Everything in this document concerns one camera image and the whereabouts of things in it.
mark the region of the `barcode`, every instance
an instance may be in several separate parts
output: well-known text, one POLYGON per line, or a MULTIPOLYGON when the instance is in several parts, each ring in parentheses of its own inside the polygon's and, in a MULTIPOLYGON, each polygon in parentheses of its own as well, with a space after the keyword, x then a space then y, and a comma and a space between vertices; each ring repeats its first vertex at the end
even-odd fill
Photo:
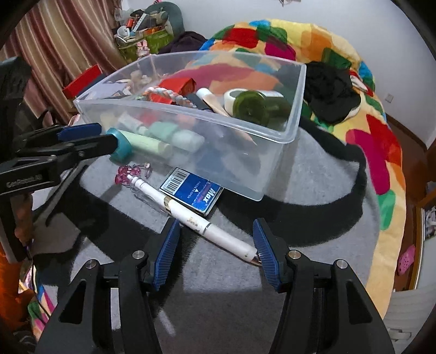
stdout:
POLYGON ((167 178, 161 189, 171 195, 174 195, 188 176, 189 172, 183 171, 180 168, 176 168, 167 178))

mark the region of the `green bottle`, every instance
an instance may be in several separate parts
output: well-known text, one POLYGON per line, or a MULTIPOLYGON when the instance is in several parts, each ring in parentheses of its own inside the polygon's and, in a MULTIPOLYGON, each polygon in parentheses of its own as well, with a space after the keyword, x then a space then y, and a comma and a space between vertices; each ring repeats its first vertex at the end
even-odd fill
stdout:
POLYGON ((244 91, 233 102, 233 117, 278 131, 290 113, 291 105, 277 91, 244 91))

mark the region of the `teal cap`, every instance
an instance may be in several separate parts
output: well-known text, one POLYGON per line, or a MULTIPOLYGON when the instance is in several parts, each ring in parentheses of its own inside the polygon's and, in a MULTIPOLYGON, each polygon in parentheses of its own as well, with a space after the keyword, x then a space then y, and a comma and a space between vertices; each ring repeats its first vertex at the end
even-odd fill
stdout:
POLYGON ((115 161, 123 162, 132 153, 132 145, 130 145, 127 138, 118 129, 110 128, 106 134, 112 134, 118 140, 118 147, 111 154, 111 158, 115 161))

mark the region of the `white label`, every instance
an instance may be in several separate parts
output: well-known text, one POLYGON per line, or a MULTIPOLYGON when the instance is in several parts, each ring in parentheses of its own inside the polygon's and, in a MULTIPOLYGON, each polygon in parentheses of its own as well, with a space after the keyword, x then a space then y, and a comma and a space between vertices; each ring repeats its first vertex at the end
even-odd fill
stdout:
POLYGON ((123 124, 128 130, 133 133, 136 133, 140 127, 143 126, 140 120, 129 116, 126 112, 124 112, 119 118, 118 123, 123 124))
POLYGON ((161 189, 171 195, 175 195, 180 186, 188 178, 189 175, 189 172, 186 172, 180 168, 176 168, 164 182, 161 189))
POLYGON ((263 90, 257 90, 257 92, 262 93, 263 95, 265 95, 266 97, 280 97, 280 98, 284 98, 284 96, 277 91, 263 91, 263 90))
POLYGON ((144 21, 145 16, 147 16, 147 14, 144 12, 142 14, 142 16, 139 18, 138 22, 136 23, 135 27, 132 29, 132 32, 136 32, 139 28, 139 26, 141 25, 142 21, 144 21))

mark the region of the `wall outlet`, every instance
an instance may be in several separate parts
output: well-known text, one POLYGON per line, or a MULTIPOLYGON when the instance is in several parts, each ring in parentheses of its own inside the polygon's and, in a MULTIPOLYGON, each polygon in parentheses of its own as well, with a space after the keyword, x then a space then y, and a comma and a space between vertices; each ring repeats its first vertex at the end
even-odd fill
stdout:
POLYGON ((394 96, 392 96, 390 93, 388 93, 388 95, 385 98, 385 101, 388 101, 389 103, 391 103, 393 99, 394 99, 394 96))

